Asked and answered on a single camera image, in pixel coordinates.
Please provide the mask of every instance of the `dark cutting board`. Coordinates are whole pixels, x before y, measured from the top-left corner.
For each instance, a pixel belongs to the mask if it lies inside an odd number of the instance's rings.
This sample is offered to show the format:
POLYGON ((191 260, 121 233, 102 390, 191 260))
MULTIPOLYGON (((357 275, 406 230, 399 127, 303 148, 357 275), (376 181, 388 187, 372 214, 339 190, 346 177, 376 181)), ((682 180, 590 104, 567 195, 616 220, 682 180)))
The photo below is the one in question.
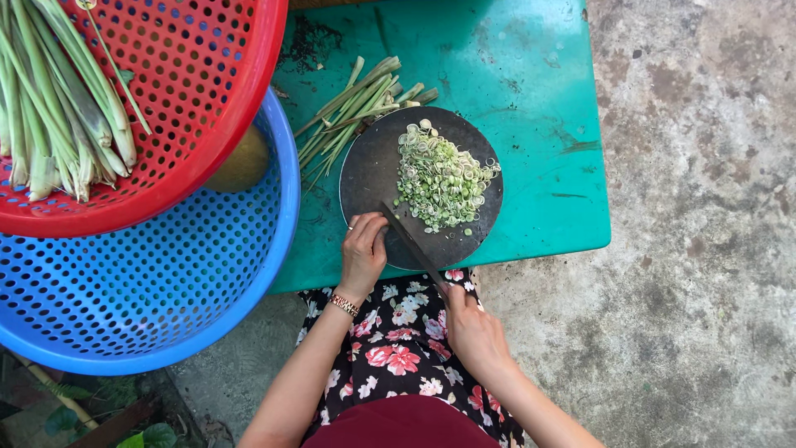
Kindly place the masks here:
MULTIPOLYGON (((407 125, 418 124, 424 118, 431 121, 440 136, 456 144, 460 151, 469 151, 482 166, 490 157, 498 160, 484 135, 451 111, 428 106, 395 111, 363 132, 345 157, 340 174, 340 204, 346 222, 355 214, 379 210, 381 201, 392 205, 392 201, 398 198, 398 136, 406 132, 407 125)), ((423 252, 441 269, 469 257, 486 239, 503 203, 502 173, 492 179, 483 195, 486 202, 478 208, 478 221, 440 229, 438 234, 424 232, 426 224, 420 218, 412 217, 408 203, 392 209, 423 252), (465 229, 471 229, 473 234, 466 236, 465 229)), ((392 229, 387 233, 384 244, 387 263, 401 269, 423 270, 392 229)))

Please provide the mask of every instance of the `black floral fabric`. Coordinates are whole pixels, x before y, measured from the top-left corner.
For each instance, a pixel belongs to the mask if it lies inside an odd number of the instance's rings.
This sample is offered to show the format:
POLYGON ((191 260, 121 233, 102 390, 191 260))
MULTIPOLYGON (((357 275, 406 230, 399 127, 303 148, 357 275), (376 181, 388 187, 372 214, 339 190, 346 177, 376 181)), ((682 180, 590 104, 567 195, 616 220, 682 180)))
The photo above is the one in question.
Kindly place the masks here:
MULTIPOLYGON (((470 269, 441 274, 478 299, 477 281, 470 269)), ((297 346, 326 307, 331 293, 331 288, 298 293, 309 312, 297 346)), ((376 283, 342 342, 304 439, 352 406, 406 394, 441 399, 467 415, 501 446, 525 443, 522 428, 465 370, 448 345, 445 304, 427 274, 376 283)))

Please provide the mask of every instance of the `woman's right hand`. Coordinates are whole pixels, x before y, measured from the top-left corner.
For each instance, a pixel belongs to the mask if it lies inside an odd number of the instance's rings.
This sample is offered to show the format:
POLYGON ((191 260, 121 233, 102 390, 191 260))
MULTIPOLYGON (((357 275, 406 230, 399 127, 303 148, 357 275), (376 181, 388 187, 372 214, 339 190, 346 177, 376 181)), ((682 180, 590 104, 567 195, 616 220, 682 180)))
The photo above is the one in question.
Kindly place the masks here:
POLYGON ((497 376, 519 371, 511 358, 500 320, 482 311, 475 297, 459 285, 446 284, 450 304, 446 324, 448 343, 467 371, 488 388, 497 376))

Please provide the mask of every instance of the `blue plastic basket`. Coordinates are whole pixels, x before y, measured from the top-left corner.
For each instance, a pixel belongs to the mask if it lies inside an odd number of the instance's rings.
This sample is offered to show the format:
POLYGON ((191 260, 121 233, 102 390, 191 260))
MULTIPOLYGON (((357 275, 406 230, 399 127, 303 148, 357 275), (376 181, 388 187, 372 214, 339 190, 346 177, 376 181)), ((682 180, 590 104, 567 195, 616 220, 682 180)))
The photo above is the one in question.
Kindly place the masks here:
POLYGON ((0 236, 0 343, 45 366, 92 375, 164 367, 232 330, 290 249, 299 162, 269 89, 255 125, 271 167, 239 194, 200 189, 170 211, 85 238, 0 236))

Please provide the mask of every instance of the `concrete floor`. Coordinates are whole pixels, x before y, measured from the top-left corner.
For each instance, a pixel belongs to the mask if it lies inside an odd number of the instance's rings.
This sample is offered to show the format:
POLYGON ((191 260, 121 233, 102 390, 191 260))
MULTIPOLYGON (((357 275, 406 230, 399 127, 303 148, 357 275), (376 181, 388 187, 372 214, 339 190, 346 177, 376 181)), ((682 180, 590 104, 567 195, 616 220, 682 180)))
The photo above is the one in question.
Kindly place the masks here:
MULTIPOLYGON (((482 269, 540 387, 608 446, 796 446, 796 4, 588 2, 613 242, 482 269)), ((305 310, 172 367, 240 437, 305 310)))

